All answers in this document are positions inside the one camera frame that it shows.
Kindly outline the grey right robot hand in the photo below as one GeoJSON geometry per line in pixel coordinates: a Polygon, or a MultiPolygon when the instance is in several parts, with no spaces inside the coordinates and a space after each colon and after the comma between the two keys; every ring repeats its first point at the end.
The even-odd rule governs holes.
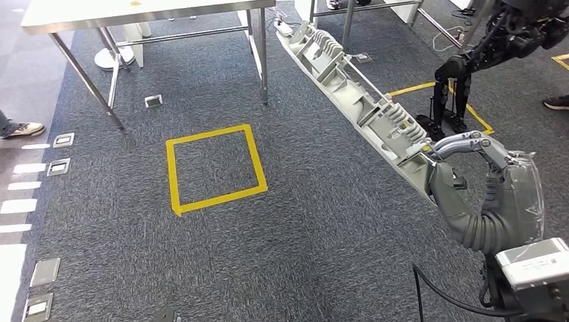
{"type": "Polygon", "coordinates": [[[427,151],[434,160],[428,189],[452,237],[465,248],[495,255],[542,239],[544,195],[533,153],[508,150],[479,131],[452,135],[427,151]],[[458,176],[446,162],[457,153],[479,153],[488,165],[479,214],[458,194],[458,176]]]}

